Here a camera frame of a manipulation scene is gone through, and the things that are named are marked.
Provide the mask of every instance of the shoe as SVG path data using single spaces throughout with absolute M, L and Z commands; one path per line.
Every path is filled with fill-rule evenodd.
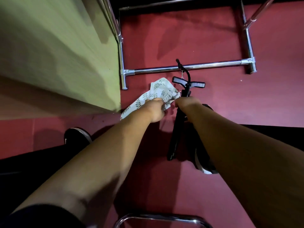
M 64 143 L 69 149 L 80 152 L 92 143 L 92 138 L 85 130 L 74 127 L 65 131 Z

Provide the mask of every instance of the metal frame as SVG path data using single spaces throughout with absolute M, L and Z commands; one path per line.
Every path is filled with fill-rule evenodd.
M 139 6 L 131 6 L 131 7 L 123 7 L 120 8 L 119 11 L 127 11 L 132 9 L 138 8 L 146 8 L 152 6 L 160 6 L 165 4 L 177 3 L 177 2 L 185 2 L 191 0 L 171 0 L 171 1 L 164 1 L 158 3 L 152 3 L 148 5 L 139 5 Z M 188 70 L 198 70 L 198 69 L 207 69 L 207 68 L 216 68 L 216 67 L 228 67 L 228 66 L 243 66 L 248 65 L 248 73 L 256 72 L 256 65 L 255 65 L 255 58 L 253 55 L 252 45 L 249 36 L 249 27 L 253 22 L 257 20 L 257 18 L 264 12 L 273 2 L 274 0 L 267 0 L 264 4 L 262 4 L 258 10 L 252 15 L 251 18 L 246 20 L 243 2 L 241 1 L 241 12 L 242 12 L 242 31 L 245 35 L 245 46 L 248 52 L 248 58 L 241 59 L 241 60 L 234 60 L 234 61 L 222 61 L 222 62 L 212 62 L 212 63 L 200 63 L 200 64 L 191 64 L 191 65 L 184 65 L 184 67 Z M 124 58 L 123 58 L 123 37 L 120 30 L 120 23 L 117 22 L 115 18 L 113 9 L 111 7 L 109 0 L 103 0 L 106 11 L 110 17 L 111 24 L 113 25 L 114 33 L 116 36 L 116 40 L 118 42 L 119 48 L 119 60 L 120 60 L 120 77 L 121 77 L 121 86 L 123 90 L 127 90 L 126 84 L 126 77 L 129 75 L 135 74 L 148 74 L 148 73 L 163 73 L 163 72 L 173 72 L 179 71 L 177 66 L 166 66 L 166 67 L 154 67 L 154 68 L 146 68 L 146 69 L 136 69 L 136 70 L 127 70 L 124 68 Z
M 205 228 L 212 228 L 205 219 L 198 216 L 180 215 L 180 214 L 127 214 L 117 220 L 113 228 L 119 228 L 126 220 L 130 218 L 158 220 L 158 221 L 177 221 L 200 225 Z

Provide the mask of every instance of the person's left hand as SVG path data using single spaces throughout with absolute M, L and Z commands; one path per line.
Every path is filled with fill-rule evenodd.
M 147 111 L 151 117 L 151 122 L 158 122 L 165 115 L 165 113 L 162 111 L 163 105 L 164 102 L 162 98 L 155 98 L 152 100 L 146 100 L 146 103 L 140 107 L 139 110 Z

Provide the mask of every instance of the person's left arm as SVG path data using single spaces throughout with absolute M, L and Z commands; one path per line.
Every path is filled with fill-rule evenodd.
M 133 111 L 78 153 L 16 210 L 33 204 L 52 204 L 63 207 L 81 220 L 86 205 L 102 193 L 102 206 L 107 214 L 148 125 L 164 116 L 162 105 L 162 99 L 155 98 Z

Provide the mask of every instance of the person's right arm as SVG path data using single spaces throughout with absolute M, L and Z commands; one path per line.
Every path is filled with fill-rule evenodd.
M 234 123 L 196 98 L 176 104 L 256 227 L 304 227 L 304 152 Z

